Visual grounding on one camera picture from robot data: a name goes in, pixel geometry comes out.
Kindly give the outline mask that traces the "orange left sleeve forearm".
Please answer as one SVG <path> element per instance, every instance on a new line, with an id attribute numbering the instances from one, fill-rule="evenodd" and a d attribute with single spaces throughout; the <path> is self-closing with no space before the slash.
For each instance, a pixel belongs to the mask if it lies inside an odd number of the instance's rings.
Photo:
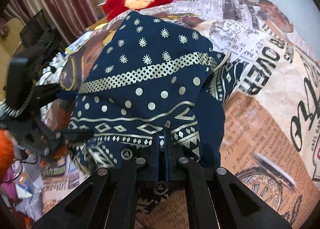
<path id="1" fill-rule="evenodd" d="M 14 160 L 14 148 L 5 130 L 0 132 L 0 181 L 5 179 L 7 170 Z"/>

